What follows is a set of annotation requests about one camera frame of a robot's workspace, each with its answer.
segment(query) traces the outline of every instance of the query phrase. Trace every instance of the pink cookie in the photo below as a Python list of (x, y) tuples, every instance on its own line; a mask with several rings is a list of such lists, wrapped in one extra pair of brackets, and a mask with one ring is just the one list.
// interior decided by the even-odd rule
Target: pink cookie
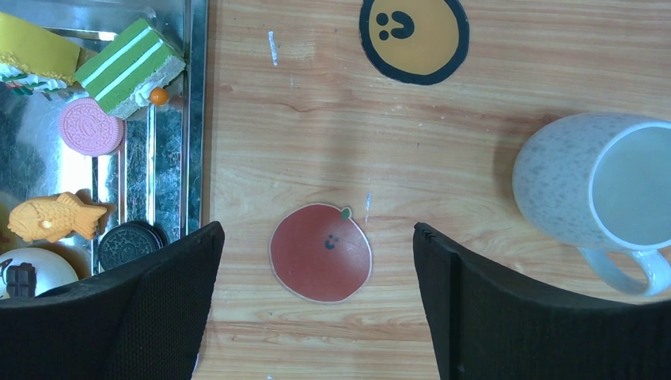
[(85, 156), (110, 154), (121, 143), (126, 123), (108, 116), (90, 97), (68, 104), (59, 117), (59, 132), (66, 145)]

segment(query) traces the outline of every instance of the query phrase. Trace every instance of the fish tail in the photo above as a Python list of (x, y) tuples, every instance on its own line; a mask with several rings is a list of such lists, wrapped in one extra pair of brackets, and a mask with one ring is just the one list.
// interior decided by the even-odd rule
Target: fish tail
[(96, 237), (98, 219), (106, 212), (104, 207), (82, 206), (77, 212), (72, 229), (84, 238), (92, 240)]

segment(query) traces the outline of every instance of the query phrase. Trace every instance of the speckled mug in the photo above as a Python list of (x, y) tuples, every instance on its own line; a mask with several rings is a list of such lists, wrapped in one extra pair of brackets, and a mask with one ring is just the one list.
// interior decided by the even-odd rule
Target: speckled mug
[[(517, 156), (513, 191), (534, 226), (578, 247), (618, 291), (655, 295), (671, 285), (658, 251), (671, 245), (671, 123), (617, 113), (550, 123)], [(608, 251), (631, 257), (647, 283), (625, 275)]]

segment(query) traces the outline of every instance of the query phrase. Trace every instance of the whipped cream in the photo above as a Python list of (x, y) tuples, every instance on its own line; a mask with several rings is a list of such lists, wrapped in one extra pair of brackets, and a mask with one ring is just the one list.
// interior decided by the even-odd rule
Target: whipped cream
[(151, 104), (151, 92), (154, 91), (154, 89), (162, 87), (163, 80), (165, 78), (161, 78), (157, 81), (149, 81), (141, 84), (137, 90), (133, 93), (133, 97), (135, 98), (135, 103), (137, 103), (138, 106), (140, 107), (146, 107)]
[(17, 69), (14, 66), (0, 63), (0, 75), (3, 76), (4, 78), (9, 78), (8, 82), (10, 83), (11, 82), (18, 83), (20, 85), (32, 88), (33, 90), (40, 92), (54, 91), (57, 89), (67, 88), (67, 83), (65, 83), (64, 81), (53, 78), (45, 78), (36, 74), (28, 74), (25, 78), (21, 79), (11, 79), (13, 77), (17, 77), (24, 74), (25, 73), (23, 71)]

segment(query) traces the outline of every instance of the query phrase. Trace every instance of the mug handle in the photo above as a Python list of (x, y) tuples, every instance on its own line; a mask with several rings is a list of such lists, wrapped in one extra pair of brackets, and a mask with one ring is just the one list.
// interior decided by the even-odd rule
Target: mug handle
[(643, 270), (647, 283), (625, 275), (602, 249), (578, 248), (578, 250), (592, 270), (608, 285), (628, 295), (656, 295), (671, 285), (671, 265), (657, 250), (622, 252)]

